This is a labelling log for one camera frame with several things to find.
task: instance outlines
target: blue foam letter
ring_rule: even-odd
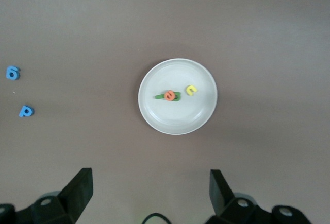
[[[32,107],[29,106],[23,106],[21,109],[21,112],[19,114],[20,117],[30,117],[33,115],[35,111],[33,110]]]
[[[18,80],[20,77],[20,68],[16,67],[16,66],[8,66],[7,67],[7,71],[6,71],[6,77],[9,80]]]

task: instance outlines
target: white bolt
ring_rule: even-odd
[[[238,203],[238,205],[240,205],[241,207],[247,207],[247,206],[249,206],[249,204],[247,203],[247,201],[245,201],[244,199],[239,199],[238,201],[237,201],[237,203]]]
[[[292,216],[293,213],[287,208],[280,208],[280,213],[285,216]]]
[[[47,199],[43,200],[43,201],[40,203],[40,205],[41,205],[41,206],[45,206],[45,205],[47,205],[47,204],[50,204],[50,202],[51,202],[51,200],[50,200],[49,198],[47,198]]]

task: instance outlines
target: blue number 6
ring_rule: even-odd
[[[7,67],[7,72],[6,72],[6,77],[9,80],[18,80],[20,77],[20,68],[16,67],[16,66],[8,66]]]

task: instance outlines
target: black cable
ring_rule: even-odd
[[[153,213],[153,214],[150,214],[148,215],[142,222],[142,224],[145,224],[150,218],[152,217],[159,217],[161,219],[163,219],[167,224],[171,224],[171,222],[162,214],[159,214],[159,213]]]

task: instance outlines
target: white plate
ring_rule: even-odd
[[[197,92],[190,96],[187,86]],[[166,91],[181,92],[179,101],[155,99]],[[190,133],[203,126],[216,108],[218,92],[211,73],[201,64],[183,58],[166,60],[153,67],[139,89],[139,108],[154,129],[171,135]]]

